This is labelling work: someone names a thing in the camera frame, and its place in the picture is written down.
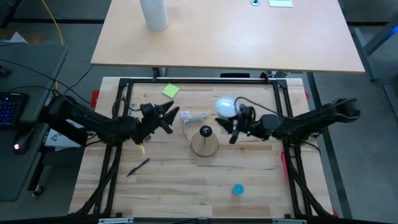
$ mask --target gray floor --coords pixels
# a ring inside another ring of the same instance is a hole
[[[47,0],[58,19],[104,19],[110,0]],[[349,21],[385,21],[392,15],[397,4],[395,0],[345,1],[346,18]],[[24,1],[16,17],[48,18],[40,1]],[[10,24],[9,27],[45,34],[43,44],[59,44],[57,30],[53,24]],[[92,53],[102,25],[60,24],[69,54],[62,68],[59,80],[67,85],[74,84],[89,68]],[[380,27],[362,27],[368,40]],[[371,57],[379,66],[382,83],[397,85],[398,36],[392,37]],[[222,70],[178,69],[169,70],[173,77],[218,77]],[[250,72],[258,77],[259,72]],[[104,76],[143,77],[151,76],[149,68],[94,67],[89,75],[75,88],[82,97],[89,100],[91,92],[100,87]],[[305,75],[302,77],[310,94]],[[330,128],[333,145],[346,187],[349,204],[355,219],[398,223],[398,172],[394,165],[398,156],[398,122],[382,90],[381,83],[373,84],[365,75],[316,73],[322,103],[336,98],[357,98],[362,111],[361,118],[351,124],[335,124]],[[308,103],[314,109],[312,98]],[[340,211],[328,158],[323,141],[318,141],[322,150],[325,171],[332,205]],[[64,215],[78,173],[78,164],[68,167],[48,167],[42,183],[46,192],[39,199],[23,192],[14,203],[0,203],[0,220]]]

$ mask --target black pen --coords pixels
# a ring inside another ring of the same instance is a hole
[[[130,176],[131,174],[135,173],[135,171],[137,171],[140,167],[142,167],[142,166],[143,166],[145,163],[147,163],[149,160],[150,160],[150,158],[144,160],[144,162],[142,162],[141,164],[139,164],[136,168],[132,169],[132,170],[130,171],[130,173],[127,175],[127,177]]]

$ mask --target black knob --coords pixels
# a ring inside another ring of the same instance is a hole
[[[211,129],[210,126],[204,125],[200,128],[199,133],[201,136],[207,138],[210,137],[211,134],[213,134],[213,130]]]

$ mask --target wooden table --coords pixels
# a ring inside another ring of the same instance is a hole
[[[119,78],[104,78],[96,112],[111,116]],[[308,111],[301,79],[287,79],[294,115]],[[161,94],[166,84],[135,83],[132,102],[161,104],[170,99]],[[275,97],[269,85],[246,84],[178,84],[174,98],[180,111],[192,115],[205,113],[206,120],[185,127],[190,139],[207,124],[220,141],[218,152],[208,158],[198,157],[182,134],[182,124],[176,118],[173,134],[158,129],[150,141],[144,143],[146,155],[132,141],[123,144],[112,213],[123,212],[125,217],[228,217],[283,218],[292,214],[289,183],[284,179],[280,154],[282,143],[276,139],[262,142],[241,135],[236,144],[228,144],[230,135],[215,122],[214,103],[221,96],[239,93],[275,110]],[[141,117],[134,112],[133,116]],[[268,113],[256,107],[257,117]],[[88,200],[100,179],[105,145],[93,144],[85,149],[78,180],[70,205],[77,211]],[[126,174],[145,158],[151,160],[134,175]],[[302,146],[302,160],[308,188],[323,207],[331,212],[331,203],[319,153],[312,146]],[[234,184],[243,184],[241,196],[232,193]],[[300,207],[303,202],[298,190]],[[107,194],[103,197],[103,206]]]
[[[337,0],[167,0],[169,27],[146,28],[139,0],[112,0],[91,63],[364,73]]]

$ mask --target keyboard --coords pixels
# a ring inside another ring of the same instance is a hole
[[[0,125],[15,125],[27,102],[24,93],[0,92]]]

